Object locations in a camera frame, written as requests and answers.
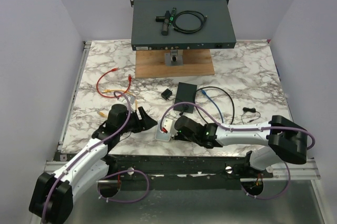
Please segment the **white grey small switch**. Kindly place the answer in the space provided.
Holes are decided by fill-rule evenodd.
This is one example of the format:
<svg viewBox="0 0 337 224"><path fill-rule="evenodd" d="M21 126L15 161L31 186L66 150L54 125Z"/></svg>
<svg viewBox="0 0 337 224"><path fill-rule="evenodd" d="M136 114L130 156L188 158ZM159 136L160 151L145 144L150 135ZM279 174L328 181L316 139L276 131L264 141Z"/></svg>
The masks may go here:
<svg viewBox="0 0 337 224"><path fill-rule="evenodd" d="M161 131L160 125L157 126L156 132L155 132L155 137L156 140L159 141L170 141L171 139L171 134L169 132L164 132Z"/></svg>

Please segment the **black power adapter with cable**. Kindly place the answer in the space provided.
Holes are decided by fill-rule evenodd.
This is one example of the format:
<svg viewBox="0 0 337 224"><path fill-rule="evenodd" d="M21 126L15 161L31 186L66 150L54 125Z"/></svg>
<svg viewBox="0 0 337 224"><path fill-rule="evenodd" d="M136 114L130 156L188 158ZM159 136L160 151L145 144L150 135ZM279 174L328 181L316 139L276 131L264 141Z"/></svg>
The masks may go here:
<svg viewBox="0 0 337 224"><path fill-rule="evenodd" d="M170 100L170 97L172 96L172 91L171 90L169 90L168 88L165 90L165 91L163 91L162 93L161 93L161 97L164 99L164 100ZM180 116L183 116L183 114L185 113L185 112L187 112L187 110L189 109L189 106L187 105L187 104L183 104L182 105L182 108L180 109L180 113L179 113L179 115Z"/></svg>

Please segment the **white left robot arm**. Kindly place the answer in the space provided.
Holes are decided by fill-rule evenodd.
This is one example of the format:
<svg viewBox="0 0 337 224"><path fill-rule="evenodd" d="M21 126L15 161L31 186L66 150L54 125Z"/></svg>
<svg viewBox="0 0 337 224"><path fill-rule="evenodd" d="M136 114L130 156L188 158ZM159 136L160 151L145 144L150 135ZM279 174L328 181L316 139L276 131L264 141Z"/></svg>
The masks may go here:
<svg viewBox="0 0 337 224"><path fill-rule="evenodd" d="M42 173L36 182L29 211L47 223L64 223L76 200L100 178L112 179L117 167L105 161L108 152L122 134L140 133L157 126L145 110L129 110L125 105L113 105L85 147L67 164L52 174Z"/></svg>

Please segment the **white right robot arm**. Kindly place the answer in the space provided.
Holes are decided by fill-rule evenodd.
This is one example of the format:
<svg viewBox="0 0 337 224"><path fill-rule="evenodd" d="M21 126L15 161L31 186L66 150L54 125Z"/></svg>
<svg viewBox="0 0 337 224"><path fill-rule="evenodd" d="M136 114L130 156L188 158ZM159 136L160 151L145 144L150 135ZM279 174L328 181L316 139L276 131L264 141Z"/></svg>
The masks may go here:
<svg viewBox="0 0 337 224"><path fill-rule="evenodd" d="M250 178L273 164L303 165L307 160L308 131L283 116L274 115L270 121L255 125L201 125L183 116L175 122L174 129L176 139L191 141L207 149L231 145L262 146L246 154L242 171Z"/></svg>

